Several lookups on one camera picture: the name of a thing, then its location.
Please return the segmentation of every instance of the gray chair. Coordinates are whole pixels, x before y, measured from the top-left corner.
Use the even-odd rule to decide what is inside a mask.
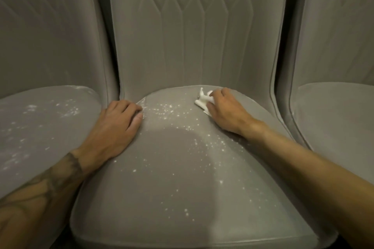
[[[76,148],[119,91],[97,0],[0,0],[0,197]],[[61,201],[30,248],[67,223]]]
[[[110,0],[133,143],[88,179],[70,225],[86,248],[317,248],[322,229],[250,143],[194,105],[227,86],[289,137],[274,96],[285,0]]]
[[[301,144],[374,183],[374,0],[298,0],[277,101]]]

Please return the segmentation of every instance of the forearm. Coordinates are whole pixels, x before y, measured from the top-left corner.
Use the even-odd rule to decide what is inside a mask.
[[[352,246],[374,245],[372,184],[264,124],[255,129],[248,126],[243,135],[255,142],[261,157],[314,204]]]
[[[79,160],[71,153],[0,200],[2,248],[25,248],[43,219],[59,209],[83,181]]]

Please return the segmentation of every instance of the person's right arm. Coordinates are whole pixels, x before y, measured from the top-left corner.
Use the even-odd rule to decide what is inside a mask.
[[[254,143],[262,158],[311,201],[353,248],[374,248],[374,185],[254,119],[229,89],[211,96],[215,104],[207,106],[221,128]]]

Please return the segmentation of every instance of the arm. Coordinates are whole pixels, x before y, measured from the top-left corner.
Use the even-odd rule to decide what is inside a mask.
[[[80,183],[134,138],[143,114],[139,105],[113,101],[83,144],[58,163],[0,200],[1,248],[25,248],[38,225],[70,199]]]
[[[263,159],[354,248],[374,247],[374,185],[254,119],[227,88],[211,94],[214,121],[253,142]]]

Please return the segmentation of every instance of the white cloth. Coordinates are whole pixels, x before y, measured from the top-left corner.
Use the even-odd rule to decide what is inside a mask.
[[[203,88],[201,88],[198,99],[195,100],[195,105],[201,107],[204,110],[204,113],[209,116],[212,116],[212,115],[210,114],[208,108],[206,107],[206,104],[208,103],[208,101],[214,104],[214,98],[212,96],[209,96],[211,92],[212,91],[208,91],[206,95],[204,95]]]

